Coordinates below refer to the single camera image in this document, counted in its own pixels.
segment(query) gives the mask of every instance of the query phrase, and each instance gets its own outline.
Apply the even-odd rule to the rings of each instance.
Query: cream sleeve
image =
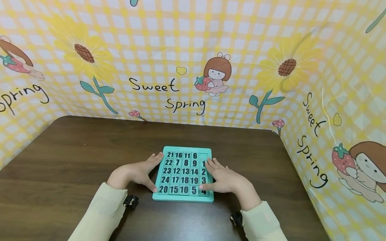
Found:
[[[249,211],[240,211],[248,241],[287,241],[280,224],[266,201]]]
[[[126,189],[102,183],[68,241],[108,241],[125,212],[126,196]]]

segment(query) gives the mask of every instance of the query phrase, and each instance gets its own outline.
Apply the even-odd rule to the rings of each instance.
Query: cartoon girl illustration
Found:
[[[204,76],[196,78],[196,88],[209,93],[209,96],[219,96],[225,93],[228,86],[224,85],[223,81],[228,81],[232,73],[229,60],[230,55],[223,55],[221,52],[217,54],[217,57],[211,58],[204,68]]]
[[[370,202],[383,202],[376,187],[386,192],[386,147],[376,142],[360,142],[350,149],[349,155],[354,161],[353,165],[346,166],[343,172],[339,165],[339,181],[351,192]]]
[[[0,36],[0,47],[7,54],[6,56],[0,56],[5,67],[15,72],[26,73],[37,80],[44,80],[43,74],[34,69],[34,64],[28,56],[21,49],[11,44],[9,38]]]

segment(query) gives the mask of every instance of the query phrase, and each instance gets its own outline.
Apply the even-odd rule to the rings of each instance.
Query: yellow heart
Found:
[[[177,73],[180,75],[186,74],[186,68],[185,67],[177,67]]]
[[[342,124],[342,118],[338,113],[335,113],[334,115],[334,125],[335,126],[340,126]]]

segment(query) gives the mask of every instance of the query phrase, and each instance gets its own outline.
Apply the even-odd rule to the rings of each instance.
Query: yellow checkered backdrop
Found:
[[[0,167],[65,115],[269,129],[332,240],[386,239],[383,0],[0,2]]]

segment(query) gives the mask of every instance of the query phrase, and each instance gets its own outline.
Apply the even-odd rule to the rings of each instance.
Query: sunflower center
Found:
[[[80,44],[74,45],[75,51],[79,54],[82,59],[84,59],[87,62],[94,63],[94,57],[91,54],[90,50],[88,50],[85,46],[82,46]]]
[[[279,66],[278,73],[280,76],[288,76],[292,73],[295,67],[296,67],[296,60],[287,59]]]

